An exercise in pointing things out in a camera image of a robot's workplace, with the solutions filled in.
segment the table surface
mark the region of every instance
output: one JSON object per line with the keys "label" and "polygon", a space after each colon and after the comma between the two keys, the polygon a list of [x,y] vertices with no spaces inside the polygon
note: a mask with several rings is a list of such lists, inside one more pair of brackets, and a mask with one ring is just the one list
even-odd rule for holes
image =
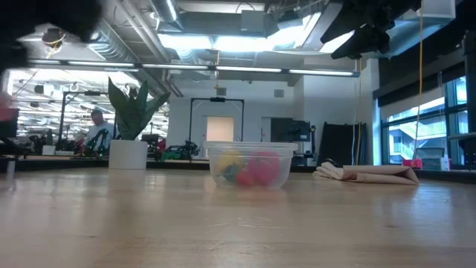
{"label": "table surface", "polygon": [[17,173],[0,191],[0,267],[473,267],[476,186],[292,174],[281,191],[208,172]]}

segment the green leaves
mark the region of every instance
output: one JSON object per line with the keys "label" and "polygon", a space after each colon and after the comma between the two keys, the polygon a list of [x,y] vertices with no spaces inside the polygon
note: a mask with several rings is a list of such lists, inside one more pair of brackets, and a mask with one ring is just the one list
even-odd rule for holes
{"label": "green leaves", "polygon": [[153,98],[152,100],[147,101],[146,111],[144,113],[144,116],[141,122],[142,129],[147,127],[147,124],[150,122],[150,119],[152,119],[152,116],[154,115],[154,113],[157,112],[158,108],[160,108],[160,106],[162,106],[169,99],[169,97],[170,97],[170,92],[157,96]]}
{"label": "green leaves", "polygon": [[148,125],[150,119],[170,96],[166,93],[147,101],[148,83],[145,81],[136,98],[129,98],[109,78],[109,100],[118,116],[118,130],[122,139],[134,140]]}
{"label": "green leaves", "polygon": [[112,83],[111,78],[109,78],[108,93],[109,100],[111,101],[111,105],[114,107],[114,109],[116,109],[116,111],[125,111],[129,98],[122,90]]}

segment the white planter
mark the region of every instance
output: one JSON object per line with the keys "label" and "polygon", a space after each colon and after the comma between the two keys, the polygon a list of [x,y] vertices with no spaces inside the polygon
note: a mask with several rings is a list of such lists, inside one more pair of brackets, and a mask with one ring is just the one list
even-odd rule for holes
{"label": "white planter", "polygon": [[143,170],[147,165],[147,143],[144,141],[112,140],[109,169]]}

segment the clear plastic container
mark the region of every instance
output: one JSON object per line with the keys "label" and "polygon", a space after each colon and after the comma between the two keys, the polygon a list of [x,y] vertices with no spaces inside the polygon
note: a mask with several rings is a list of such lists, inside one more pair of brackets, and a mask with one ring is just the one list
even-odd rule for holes
{"label": "clear plastic container", "polygon": [[280,188],[286,182],[297,144],[206,141],[210,172],[220,187]]}

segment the person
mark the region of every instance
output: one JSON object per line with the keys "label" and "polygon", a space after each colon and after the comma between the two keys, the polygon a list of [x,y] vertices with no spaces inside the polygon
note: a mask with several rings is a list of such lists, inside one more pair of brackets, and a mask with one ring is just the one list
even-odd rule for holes
{"label": "person", "polygon": [[[103,113],[98,109],[95,109],[91,112],[91,119],[94,122],[94,125],[89,127],[88,135],[86,136],[86,140],[83,144],[88,144],[88,142],[91,141],[101,130],[107,130],[108,133],[106,136],[106,140],[104,141],[104,147],[108,148],[111,144],[111,140],[113,139],[114,125],[104,121]],[[97,150],[100,146],[101,139],[102,136],[99,137],[99,139],[97,140],[94,150]]]}

